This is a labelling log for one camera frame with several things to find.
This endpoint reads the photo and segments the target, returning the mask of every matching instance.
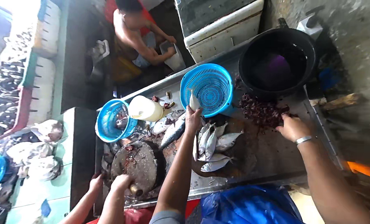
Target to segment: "shirtless man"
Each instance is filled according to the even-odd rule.
[[[145,68],[150,64],[158,65],[175,54],[173,47],[162,55],[156,52],[156,46],[164,40],[171,43],[177,41],[143,17],[143,7],[138,0],[116,0],[116,4],[118,9],[113,13],[116,36],[121,41],[123,51],[136,66]],[[141,37],[142,27],[147,27],[151,32]]]

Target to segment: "hand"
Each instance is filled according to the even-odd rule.
[[[173,36],[168,36],[166,39],[171,43],[177,43],[177,40]]]
[[[174,47],[169,47],[169,48],[167,49],[167,52],[168,52],[171,56],[173,56],[173,55],[175,54],[175,48],[174,48]]]
[[[282,114],[282,118],[284,125],[283,127],[276,127],[276,130],[278,130],[286,139],[295,142],[297,139],[311,135],[311,130],[301,121],[301,119],[291,118],[287,114]]]
[[[90,192],[98,192],[102,188],[102,174],[97,175],[94,174],[92,176],[91,181],[89,182],[89,189]]]
[[[111,186],[111,190],[114,190],[114,191],[125,191],[131,184],[132,182],[132,178],[129,176],[129,175],[120,175],[120,176],[117,176],[113,183],[112,183],[112,186]]]
[[[197,109],[195,112],[193,112],[189,105],[186,107],[185,131],[196,133],[200,127],[202,111],[203,108]]]

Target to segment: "concrete wall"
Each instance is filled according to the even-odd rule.
[[[347,91],[362,93],[368,100],[360,106],[335,113],[358,123],[370,123],[370,0],[266,1],[263,29],[276,27],[279,17],[284,17],[288,25],[295,28],[299,21],[306,18],[305,12],[325,6],[319,15],[345,68],[341,72],[344,75],[341,84],[346,83]]]

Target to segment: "white plastic jug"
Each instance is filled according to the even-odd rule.
[[[136,96],[128,106],[128,115],[134,119],[155,122],[163,116],[163,107],[144,96]]]

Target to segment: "metal countertop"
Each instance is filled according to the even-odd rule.
[[[232,79],[239,74],[238,62],[240,55],[249,41],[246,41],[228,52],[218,54],[200,64],[205,63],[216,63],[223,66],[231,74]],[[175,102],[173,110],[182,109],[179,100],[180,82],[182,77],[191,69],[196,67],[194,65],[187,68],[177,74],[169,76],[159,82],[156,82],[144,89],[141,89],[133,94],[123,97],[122,100],[128,103],[133,97],[137,95],[143,95],[147,98],[157,96],[160,99],[166,100],[166,92],[170,92],[171,99]],[[239,103],[239,99],[244,91],[235,90],[233,96],[233,103]],[[325,148],[327,149],[331,159],[334,163],[343,169],[341,156],[337,152],[335,144],[331,141],[332,135],[326,128],[325,119],[320,112],[320,109],[312,107],[307,99],[307,95],[303,90],[282,98],[279,105],[288,105],[292,114],[297,114],[303,121],[309,126],[313,126],[316,130],[316,137],[321,140]],[[237,119],[244,119],[242,111],[234,109],[231,117]],[[174,153],[172,150],[165,153],[167,160],[168,171],[171,163],[174,159]],[[260,134],[256,138],[256,144],[247,151],[247,156],[254,156],[257,158],[257,163],[250,165],[250,170],[241,178],[222,178],[222,177],[200,177],[192,171],[190,192],[188,200],[201,198],[202,196],[208,195],[212,192],[221,191],[224,189],[232,188],[241,184],[263,184],[263,183],[275,183],[278,185],[288,185],[290,183],[305,183],[307,181],[306,171],[302,161],[302,157],[297,150],[294,143],[284,139],[280,133],[275,131],[266,131],[264,135]],[[126,203],[126,208],[145,208],[154,206],[157,202],[157,195],[160,187],[154,190],[153,195],[149,201],[133,201]]]

